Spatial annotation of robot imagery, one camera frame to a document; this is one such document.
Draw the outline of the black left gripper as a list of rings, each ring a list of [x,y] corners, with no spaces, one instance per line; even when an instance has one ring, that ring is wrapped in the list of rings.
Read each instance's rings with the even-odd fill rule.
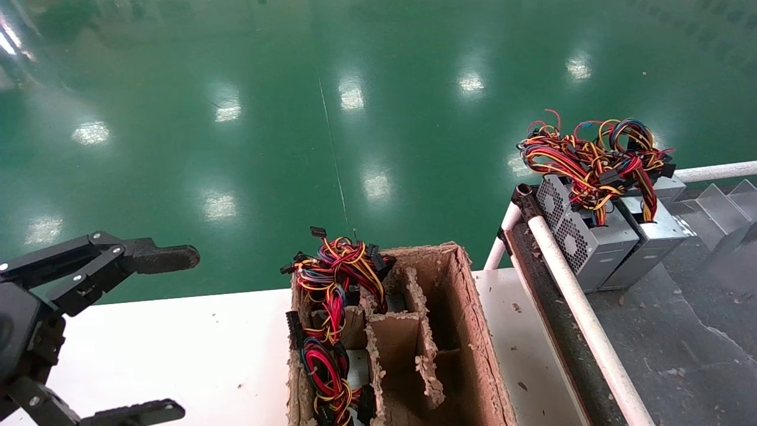
[[[105,232],[2,261],[1,390],[9,413],[22,409],[38,425],[156,425],[184,418],[186,410],[172,399],[81,418],[45,383],[64,343],[62,314],[79,315],[133,273],[178,272],[199,262],[191,245],[159,247],[151,238],[122,240]],[[54,281],[59,284],[48,301],[31,293]]]

